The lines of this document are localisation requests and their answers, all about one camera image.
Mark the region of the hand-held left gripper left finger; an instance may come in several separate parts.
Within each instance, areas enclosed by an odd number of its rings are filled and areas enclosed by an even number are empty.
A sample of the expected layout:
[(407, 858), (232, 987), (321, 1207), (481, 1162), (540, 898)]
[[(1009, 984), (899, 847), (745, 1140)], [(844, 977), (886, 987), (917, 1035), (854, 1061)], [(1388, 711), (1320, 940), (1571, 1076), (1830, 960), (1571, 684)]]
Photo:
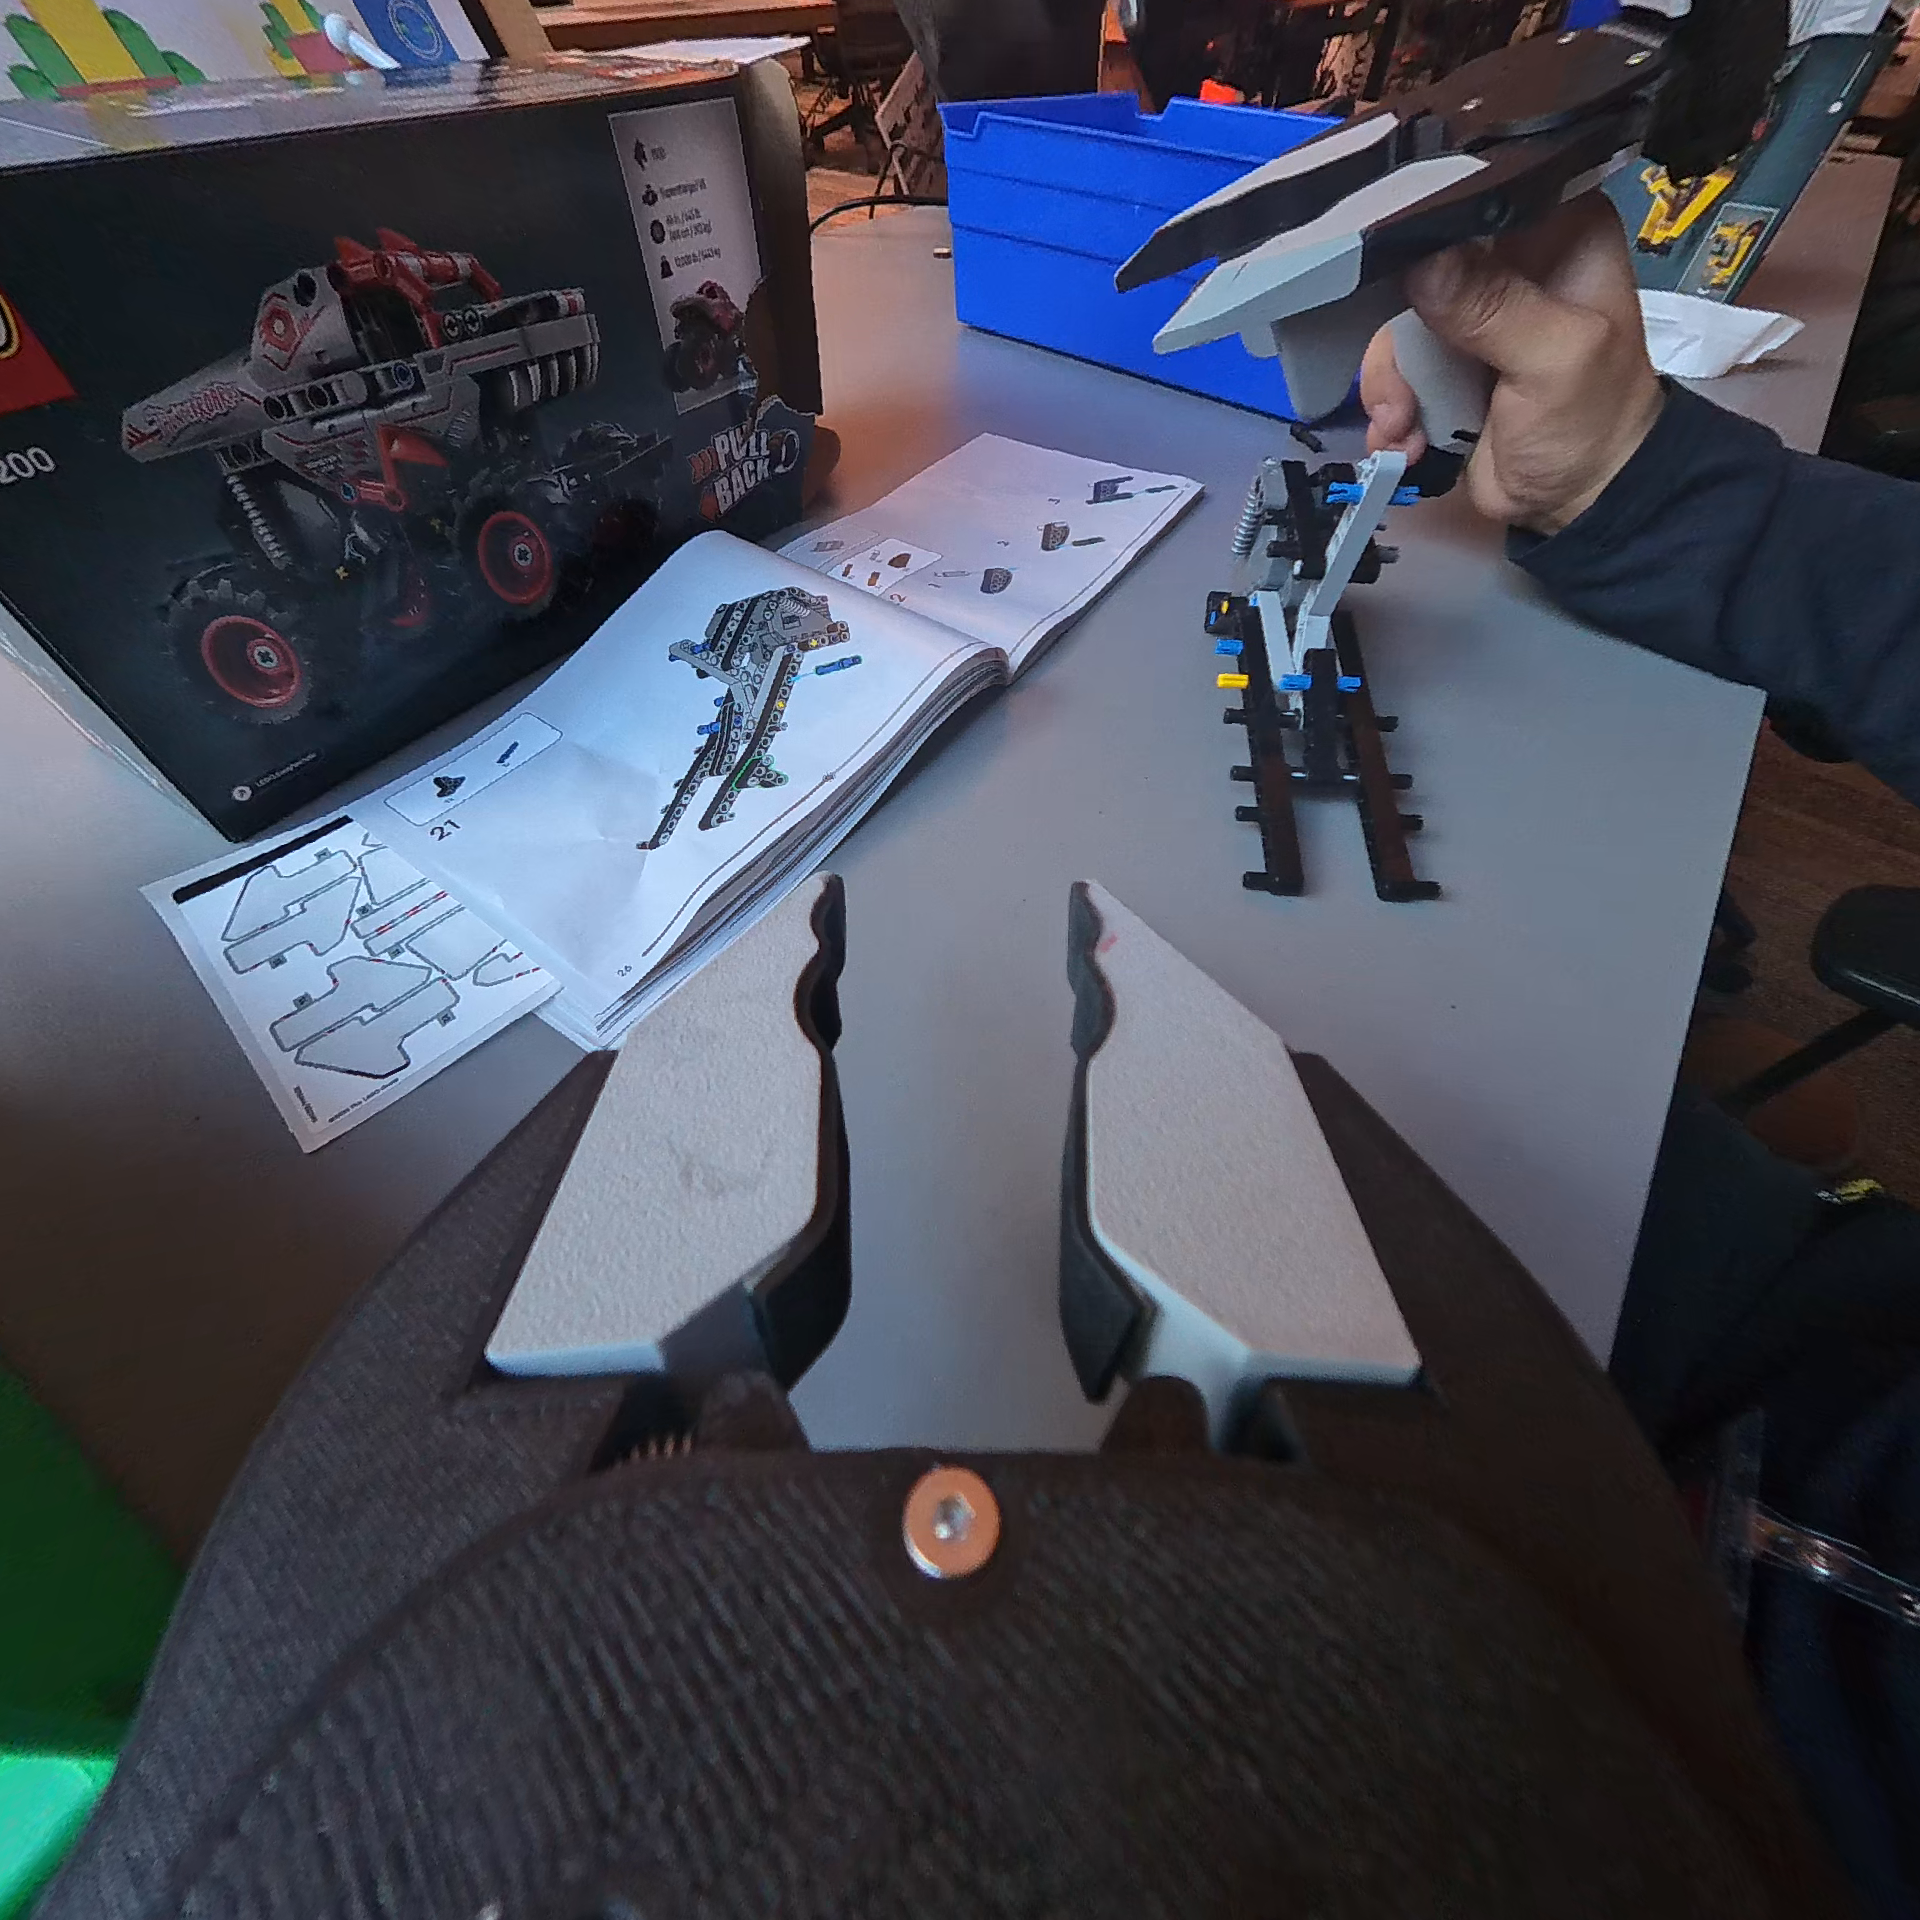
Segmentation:
[(808, 875), (612, 1056), (486, 1347), (515, 1377), (795, 1386), (852, 1301), (845, 889)]

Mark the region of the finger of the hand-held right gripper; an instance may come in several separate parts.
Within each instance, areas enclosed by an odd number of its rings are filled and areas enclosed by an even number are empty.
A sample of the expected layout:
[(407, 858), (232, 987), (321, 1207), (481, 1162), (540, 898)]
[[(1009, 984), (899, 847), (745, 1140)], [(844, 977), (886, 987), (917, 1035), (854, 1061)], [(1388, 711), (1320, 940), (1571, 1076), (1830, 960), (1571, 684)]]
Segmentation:
[(1360, 288), (1370, 228), (1490, 169), (1490, 159), (1478, 153), (1399, 159), (1379, 179), (1347, 193), (1311, 222), (1215, 260), (1154, 333), (1154, 353), (1168, 356), (1239, 333), (1251, 356), (1274, 356), (1278, 345), (1263, 333), (1266, 327), (1330, 306)]
[(1207, 260), (1236, 257), (1307, 225), (1347, 193), (1391, 172), (1397, 141), (1397, 114), (1374, 109), (1251, 167), (1157, 225), (1115, 270), (1115, 292), (1186, 273)]

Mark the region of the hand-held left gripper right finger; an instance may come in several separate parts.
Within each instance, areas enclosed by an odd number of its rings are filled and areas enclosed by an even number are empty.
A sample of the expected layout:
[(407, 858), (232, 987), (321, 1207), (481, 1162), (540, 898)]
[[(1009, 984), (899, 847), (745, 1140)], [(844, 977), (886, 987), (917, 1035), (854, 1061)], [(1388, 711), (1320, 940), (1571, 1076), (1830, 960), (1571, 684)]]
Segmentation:
[(1084, 1397), (1183, 1380), (1230, 1449), (1271, 1380), (1415, 1386), (1284, 1039), (1091, 880), (1068, 892), (1068, 984), (1058, 1296)]

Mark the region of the black grey lego chassis assembly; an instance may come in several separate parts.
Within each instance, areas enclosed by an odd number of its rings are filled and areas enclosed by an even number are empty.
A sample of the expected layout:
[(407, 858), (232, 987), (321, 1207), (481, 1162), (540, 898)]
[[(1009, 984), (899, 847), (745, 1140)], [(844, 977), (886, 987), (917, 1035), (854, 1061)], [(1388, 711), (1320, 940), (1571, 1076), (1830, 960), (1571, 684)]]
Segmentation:
[(1221, 711), (1241, 728), (1245, 760), (1230, 769), (1249, 788), (1233, 818), (1259, 835), (1259, 864), (1239, 883), (1254, 893), (1306, 889), (1295, 803), (1354, 803), (1374, 893), (1389, 904), (1441, 898), (1415, 871), (1409, 838), (1426, 827), (1402, 805), (1412, 777), (1388, 763), (1397, 720), (1379, 711), (1350, 588), (1374, 584), (1395, 552), (1379, 543), (1391, 507), (1422, 502), (1423, 480), (1443, 488), (1456, 463), (1374, 452), (1357, 463), (1267, 458), (1243, 495), (1232, 558), (1245, 589), (1207, 593), (1203, 627), (1220, 662), (1214, 684), (1236, 693)]

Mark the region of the person's right forearm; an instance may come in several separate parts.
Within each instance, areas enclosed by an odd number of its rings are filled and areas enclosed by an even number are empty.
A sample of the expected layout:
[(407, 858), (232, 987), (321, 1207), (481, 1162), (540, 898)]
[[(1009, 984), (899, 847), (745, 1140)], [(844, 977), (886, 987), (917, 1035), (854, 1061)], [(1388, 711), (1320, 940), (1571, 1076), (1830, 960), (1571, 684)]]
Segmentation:
[(1675, 383), (1626, 466), (1505, 554), (1570, 616), (1762, 689), (1917, 802), (1917, 485)]

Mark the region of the dark lego box yellow print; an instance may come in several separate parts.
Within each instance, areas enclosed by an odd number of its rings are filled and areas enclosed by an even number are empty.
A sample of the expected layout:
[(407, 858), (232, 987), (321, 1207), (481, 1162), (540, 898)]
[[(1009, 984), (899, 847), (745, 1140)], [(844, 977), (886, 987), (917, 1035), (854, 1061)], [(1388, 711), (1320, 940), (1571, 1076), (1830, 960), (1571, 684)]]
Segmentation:
[(1605, 184), (1643, 289), (1735, 300), (1788, 212), (1847, 129), (1890, 59), (1888, 13), (1871, 30), (1819, 30), (1788, 48), (1754, 137), (1712, 172), (1674, 175), (1648, 157)]

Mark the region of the open lego instruction booklet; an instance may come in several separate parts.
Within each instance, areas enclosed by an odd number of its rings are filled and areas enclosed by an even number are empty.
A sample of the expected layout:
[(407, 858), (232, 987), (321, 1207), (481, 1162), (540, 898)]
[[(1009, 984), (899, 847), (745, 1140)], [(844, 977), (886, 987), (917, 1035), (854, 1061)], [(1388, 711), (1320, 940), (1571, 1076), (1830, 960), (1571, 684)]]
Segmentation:
[(353, 820), (618, 1041), (1202, 495), (981, 433), (779, 549), (677, 548), (489, 728)]

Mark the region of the black monster truck lego box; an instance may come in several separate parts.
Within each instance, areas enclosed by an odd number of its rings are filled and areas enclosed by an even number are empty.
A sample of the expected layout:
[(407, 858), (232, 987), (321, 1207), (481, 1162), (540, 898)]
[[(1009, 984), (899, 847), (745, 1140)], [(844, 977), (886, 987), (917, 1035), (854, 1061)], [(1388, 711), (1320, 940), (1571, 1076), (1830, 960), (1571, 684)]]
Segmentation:
[(775, 58), (6, 100), (4, 660), (229, 841), (802, 515)]

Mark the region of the colourful lego box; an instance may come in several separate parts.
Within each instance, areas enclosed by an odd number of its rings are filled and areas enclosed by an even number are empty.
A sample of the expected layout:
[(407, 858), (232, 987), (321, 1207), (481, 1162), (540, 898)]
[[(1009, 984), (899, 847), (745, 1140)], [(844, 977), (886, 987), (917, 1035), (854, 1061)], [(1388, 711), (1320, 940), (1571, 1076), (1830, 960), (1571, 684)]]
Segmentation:
[(459, 2), (6, 2), (4, 101), (442, 67), (488, 49)]

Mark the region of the person's right hand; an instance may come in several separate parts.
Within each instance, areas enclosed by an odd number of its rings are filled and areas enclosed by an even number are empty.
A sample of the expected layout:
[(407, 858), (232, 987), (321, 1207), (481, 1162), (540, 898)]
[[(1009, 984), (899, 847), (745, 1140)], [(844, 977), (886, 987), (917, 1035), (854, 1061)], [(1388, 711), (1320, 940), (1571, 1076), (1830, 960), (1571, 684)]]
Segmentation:
[(1409, 307), (1494, 375), (1465, 467), (1476, 510), (1553, 535), (1592, 507), (1660, 419), (1633, 262), (1602, 190), (1405, 275)]

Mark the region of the blue plastic bin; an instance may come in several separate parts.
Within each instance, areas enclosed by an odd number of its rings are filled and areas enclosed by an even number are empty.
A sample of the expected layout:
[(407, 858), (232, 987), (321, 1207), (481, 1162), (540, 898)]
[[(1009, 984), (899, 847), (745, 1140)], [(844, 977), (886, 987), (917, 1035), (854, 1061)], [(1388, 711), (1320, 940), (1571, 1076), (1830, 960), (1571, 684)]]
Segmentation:
[(940, 107), (962, 323), (1183, 391), (1294, 419), (1281, 364), (1236, 336), (1157, 353), (1154, 333), (1207, 270), (1131, 292), (1114, 275), (1190, 204), (1340, 119), (1087, 91)]

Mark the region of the crumpled white paper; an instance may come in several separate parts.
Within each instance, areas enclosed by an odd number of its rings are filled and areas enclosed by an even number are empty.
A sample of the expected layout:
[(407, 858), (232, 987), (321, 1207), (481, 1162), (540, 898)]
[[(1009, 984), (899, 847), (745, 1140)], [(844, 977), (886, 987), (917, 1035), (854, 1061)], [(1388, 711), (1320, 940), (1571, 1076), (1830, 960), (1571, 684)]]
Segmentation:
[(1639, 312), (1650, 364), (1682, 379), (1738, 372), (1804, 332), (1796, 316), (1667, 289), (1641, 288)]

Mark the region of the white sticker sheet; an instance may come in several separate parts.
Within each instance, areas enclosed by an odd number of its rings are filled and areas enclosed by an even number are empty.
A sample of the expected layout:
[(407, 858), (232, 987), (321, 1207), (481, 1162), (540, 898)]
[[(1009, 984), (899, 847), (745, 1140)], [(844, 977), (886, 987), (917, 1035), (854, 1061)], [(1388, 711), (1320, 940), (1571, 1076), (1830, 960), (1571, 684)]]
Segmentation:
[(347, 813), (142, 887), (302, 1151), (560, 984)]

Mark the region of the person's dark clothing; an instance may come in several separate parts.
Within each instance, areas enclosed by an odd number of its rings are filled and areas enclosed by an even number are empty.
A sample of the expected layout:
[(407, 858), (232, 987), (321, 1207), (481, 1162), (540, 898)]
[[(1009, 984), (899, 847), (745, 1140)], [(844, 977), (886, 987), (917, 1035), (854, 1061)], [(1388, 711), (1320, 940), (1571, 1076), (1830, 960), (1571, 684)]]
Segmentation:
[[(1917, 1219), (1773, 1155), (1677, 1086), (1608, 1370), (1674, 1476), (1734, 1487), (1917, 1576)], [(1917, 1911), (1917, 1631), (1760, 1561), (1719, 1569), (1756, 1692), (1860, 1908)]]

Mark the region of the black office chair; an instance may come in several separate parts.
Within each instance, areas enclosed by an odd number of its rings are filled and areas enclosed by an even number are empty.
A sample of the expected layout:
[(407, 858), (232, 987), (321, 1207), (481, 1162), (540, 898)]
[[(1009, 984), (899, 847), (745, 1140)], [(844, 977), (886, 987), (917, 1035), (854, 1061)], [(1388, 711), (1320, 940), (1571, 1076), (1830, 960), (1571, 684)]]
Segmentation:
[(1894, 1028), (1917, 1030), (1917, 887), (1868, 883), (1841, 893), (1813, 926), (1815, 980), (1856, 1012), (1717, 1096), (1743, 1120)]

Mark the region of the clear badge holder clip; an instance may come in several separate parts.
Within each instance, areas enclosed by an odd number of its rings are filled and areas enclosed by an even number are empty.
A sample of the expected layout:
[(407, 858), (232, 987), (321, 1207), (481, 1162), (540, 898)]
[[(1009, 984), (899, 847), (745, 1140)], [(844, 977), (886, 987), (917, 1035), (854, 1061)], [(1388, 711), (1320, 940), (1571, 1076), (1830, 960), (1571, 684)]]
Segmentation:
[(1917, 1620), (1917, 1587), (1875, 1566), (1860, 1547), (1799, 1526), (1754, 1502), (1745, 1516), (1750, 1554), (1771, 1568), (1852, 1598), (1896, 1620)]

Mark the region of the green plastic bin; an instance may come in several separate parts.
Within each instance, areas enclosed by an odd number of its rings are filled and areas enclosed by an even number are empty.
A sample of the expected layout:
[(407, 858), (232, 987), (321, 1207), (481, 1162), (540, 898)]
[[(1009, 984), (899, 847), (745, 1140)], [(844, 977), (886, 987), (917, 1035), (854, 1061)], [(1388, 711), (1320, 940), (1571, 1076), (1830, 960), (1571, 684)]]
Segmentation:
[(180, 1568), (2, 1374), (2, 1913), (23, 1916), (116, 1770)]

